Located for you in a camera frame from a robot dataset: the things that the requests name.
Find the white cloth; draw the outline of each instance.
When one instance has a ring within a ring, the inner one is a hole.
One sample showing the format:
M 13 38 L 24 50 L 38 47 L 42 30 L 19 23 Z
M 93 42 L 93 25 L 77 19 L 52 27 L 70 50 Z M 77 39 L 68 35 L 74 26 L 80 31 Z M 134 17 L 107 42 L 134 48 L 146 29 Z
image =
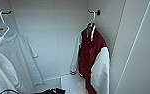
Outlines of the white cloth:
M 2 74 L 0 75 L 4 75 L 1 80 L 7 78 L 20 93 L 32 93 L 33 86 L 42 83 L 41 75 L 32 57 L 37 57 L 37 54 L 23 35 L 16 32 L 10 38 L 1 37 L 0 71 Z M 4 83 L 7 87 L 0 88 L 0 91 L 4 88 L 9 89 L 10 83 L 7 81 Z
M 109 94 L 109 52 L 103 47 L 91 68 L 91 85 L 97 94 Z
M 76 47 L 70 66 L 71 72 L 78 72 L 78 52 L 81 48 L 82 36 L 78 36 Z M 91 68 L 91 85 L 98 94 L 109 94 L 109 51 L 107 47 L 101 48 Z

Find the white wall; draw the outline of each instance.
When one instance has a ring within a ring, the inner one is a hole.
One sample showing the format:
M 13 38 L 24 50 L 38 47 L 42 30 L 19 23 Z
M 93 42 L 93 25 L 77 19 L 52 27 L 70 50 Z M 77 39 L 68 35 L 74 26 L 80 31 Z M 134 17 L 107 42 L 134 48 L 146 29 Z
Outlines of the white wall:
M 60 87 L 60 77 L 70 73 L 77 36 L 87 26 L 88 0 L 9 1 L 20 33 L 39 55 L 35 61 L 46 86 Z
M 150 2 L 148 4 L 115 94 L 150 94 Z
M 126 0 L 111 57 L 111 94 L 114 94 L 119 83 L 148 2 L 149 0 Z

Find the jacket sleeve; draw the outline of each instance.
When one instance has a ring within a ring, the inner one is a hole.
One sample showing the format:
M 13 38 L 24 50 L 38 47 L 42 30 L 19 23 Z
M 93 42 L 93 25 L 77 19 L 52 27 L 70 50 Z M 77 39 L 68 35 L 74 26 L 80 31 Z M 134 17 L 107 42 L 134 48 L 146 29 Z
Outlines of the jacket sleeve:
M 98 94 L 109 94 L 109 52 L 103 47 L 91 68 L 91 85 Z
M 77 72 L 79 49 L 81 47 L 81 42 L 82 42 L 82 36 L 80 33 L 80 35 L 78 36 L 77 41 L 76 41 L 76 47 L 74 50 L 74 55 L 73 55 L 73 59 L 72 59 L 71 66 L 70 66 L 70 72 L 74 72 L 74 73 Z

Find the closet wall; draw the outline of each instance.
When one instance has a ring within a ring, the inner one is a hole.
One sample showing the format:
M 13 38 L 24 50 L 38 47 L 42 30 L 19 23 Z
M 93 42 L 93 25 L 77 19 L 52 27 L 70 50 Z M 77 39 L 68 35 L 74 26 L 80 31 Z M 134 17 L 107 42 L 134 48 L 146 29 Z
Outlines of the closet wall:
M 9 1 L 20 33 L 38 54 L 35 62 L 46 86 L 60 87 L 61 76 L 70 74 L 77 36 L 87 26 L 88 0 Z

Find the varsity jacket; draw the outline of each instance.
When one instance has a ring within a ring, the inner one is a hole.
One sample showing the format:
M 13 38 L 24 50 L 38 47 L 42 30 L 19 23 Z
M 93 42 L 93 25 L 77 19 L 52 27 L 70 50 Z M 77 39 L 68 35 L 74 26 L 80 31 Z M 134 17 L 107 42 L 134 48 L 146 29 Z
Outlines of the varsity jacket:
M 78 37 L 70 71 L 79 72 L 89 94 L 109 94 L 109 52 L 101 34 L 90 24 Z

